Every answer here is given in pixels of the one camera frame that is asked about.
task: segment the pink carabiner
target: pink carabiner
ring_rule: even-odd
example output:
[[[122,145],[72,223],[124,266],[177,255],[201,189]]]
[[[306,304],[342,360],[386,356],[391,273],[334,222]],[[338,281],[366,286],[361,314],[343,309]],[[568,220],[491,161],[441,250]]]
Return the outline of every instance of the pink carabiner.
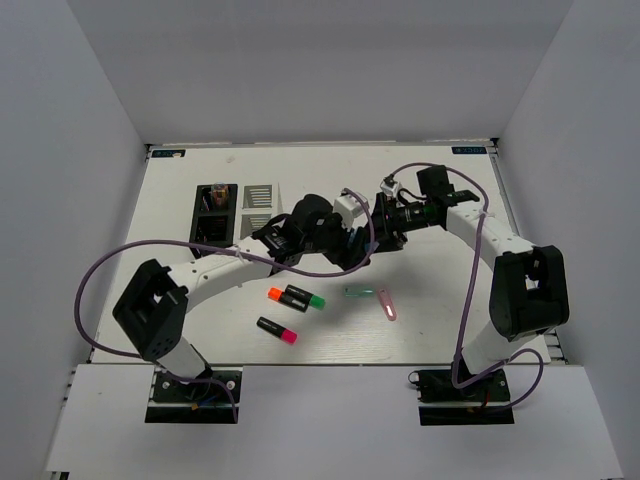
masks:
[[[398,318],[398,314],[396,313],[396,309],[393,306],[393,302],[391,301],[391,295],[384,288],[378,290],[378,300],[380,300],[380,305],[382,305],[382,309],[384,310],[385,315],[390,321],[395,321]]]

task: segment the white wall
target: white wall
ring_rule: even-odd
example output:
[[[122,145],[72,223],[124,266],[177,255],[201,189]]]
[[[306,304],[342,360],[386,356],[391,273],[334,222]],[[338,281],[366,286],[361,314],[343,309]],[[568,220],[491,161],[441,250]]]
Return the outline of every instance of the white wall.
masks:
[[[502,133],[571,0],[69,0],[147,143]]]
[[[583,363],[625,478],[640,478],[640,3],[579,0],[501,141],[517,221],[564,254]]]
[[[40,478],[90,262],[128,226],[144,147],[63,0],[0,2],[0,465]],[[87,298],[94,331],[108,275]]]

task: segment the pink object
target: pink object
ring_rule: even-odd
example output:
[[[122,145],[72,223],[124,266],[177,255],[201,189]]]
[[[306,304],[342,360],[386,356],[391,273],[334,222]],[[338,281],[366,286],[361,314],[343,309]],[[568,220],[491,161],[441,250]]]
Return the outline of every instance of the pink object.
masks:
[[[296,332],[292,332],[291,330],[285,330],[280,337],[285,342],[293,345],[296,343],[296,339],[298,338],[298,334]]]
[[[393,302],[391,301],[391,295],[384,288],[378,290],[378,300],[380,300],[380,305],[382,305],[382,309],[384,310],[385,315],[392,322],[398,319],[398,314],[396,313],[396,308],[393,306]]]

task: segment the orange marker cap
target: orange marker cap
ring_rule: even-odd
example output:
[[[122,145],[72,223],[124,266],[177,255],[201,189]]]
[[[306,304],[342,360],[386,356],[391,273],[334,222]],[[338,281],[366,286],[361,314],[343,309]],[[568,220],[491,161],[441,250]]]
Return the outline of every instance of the orange marker cap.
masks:
[[[280,295],[282,295],[282,290],[278,290],[275,287],[269,290],[268,293],[269,298],[275,300],[276,302],[280,300]]]

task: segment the wall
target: wall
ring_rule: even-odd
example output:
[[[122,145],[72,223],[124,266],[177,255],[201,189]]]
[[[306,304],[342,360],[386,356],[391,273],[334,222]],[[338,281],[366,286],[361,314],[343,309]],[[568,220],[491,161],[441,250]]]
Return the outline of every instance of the wall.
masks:
[[[63,0],[0,2],[0,465],[40,478],[67,380],[89,349],[75,288],[119,243],[144,147]],[[109,275],[89,291],[95,331]]]
[[[488,138],[571,0],[69,0],[147,143]]]
[[[523,232],[565,254],[570,322],[625,478],[640,478],[640,3],[576,1],[504,132]]]

